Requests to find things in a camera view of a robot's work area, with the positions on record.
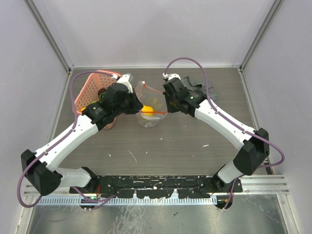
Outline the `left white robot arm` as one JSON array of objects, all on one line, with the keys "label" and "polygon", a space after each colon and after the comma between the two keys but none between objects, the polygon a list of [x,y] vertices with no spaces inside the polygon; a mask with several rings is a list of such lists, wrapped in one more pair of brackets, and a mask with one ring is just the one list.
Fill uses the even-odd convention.
[{"label": "left white robot arm", "polygon": [[81,187],[93,193],[98,182],[92,172],[80,168],[66,170],[60,163],[82,142],[101,131],[121,114],[136,114],[143,105],[128,81],[115,82],[102,93],[100,99],[82,111],[76,121],[64,132],[35,152],[29,149],[21,154],[25,178],[40,195],[46,196],[58,187]]}]

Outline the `clear zip top bag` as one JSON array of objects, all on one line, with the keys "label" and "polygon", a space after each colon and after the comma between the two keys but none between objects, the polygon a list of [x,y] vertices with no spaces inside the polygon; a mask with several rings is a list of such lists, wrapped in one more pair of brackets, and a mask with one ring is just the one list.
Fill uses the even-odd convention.
[{"label": "clear zip top bag", "polygon": [[168,111],[166,107],[165,96],[162,92],[146,85],[145,81],[139,81],[135,88],[138,100],[147,106],[151,106],[154,109],[154,115],[152,117],[145,116],[140,112],[136,114],[138,123],[145,128],[151,128],[157,125],[163,120]]}]

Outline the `pink plastic basket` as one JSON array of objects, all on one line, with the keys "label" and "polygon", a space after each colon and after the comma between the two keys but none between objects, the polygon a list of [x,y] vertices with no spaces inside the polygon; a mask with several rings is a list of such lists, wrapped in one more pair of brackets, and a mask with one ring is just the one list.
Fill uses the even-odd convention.
[{"label": "pink plastic basket", "polygon": [[120,76],[120,73],[107,70],[91,72],[72,105],[72,110],[74,110],[74,106],[76,107],[75,116],[78,117],[81,115],[82,110],[87,107],[87,105],[98,101],[99,91],[107,89],[115,83]]}]

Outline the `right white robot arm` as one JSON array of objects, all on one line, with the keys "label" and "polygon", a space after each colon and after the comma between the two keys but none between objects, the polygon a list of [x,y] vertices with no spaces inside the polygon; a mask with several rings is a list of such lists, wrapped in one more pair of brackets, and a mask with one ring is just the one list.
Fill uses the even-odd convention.
[{"label": "right white robot arm", "polygon": [[251,176],[269,156],[269,134],[263,128],[255,130],[239,122],[207,100],[205,93],[189,90],[177,77],[167,78],[163,88],[169,113],[182,112],[207,123],[238,150],[235,158],[213,176],[212,184],[219,192],[230,188],[234,179]]}]

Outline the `yellow pear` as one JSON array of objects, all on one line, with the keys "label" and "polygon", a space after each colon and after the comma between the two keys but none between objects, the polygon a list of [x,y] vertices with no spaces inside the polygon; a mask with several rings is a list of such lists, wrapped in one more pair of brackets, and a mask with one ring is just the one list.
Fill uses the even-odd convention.
[{"label": "yellow pear", "polygon": [[154,109],[151,106],[144,105],[140,110],[140,113],[145,116],[152,117],[154,115]]}]

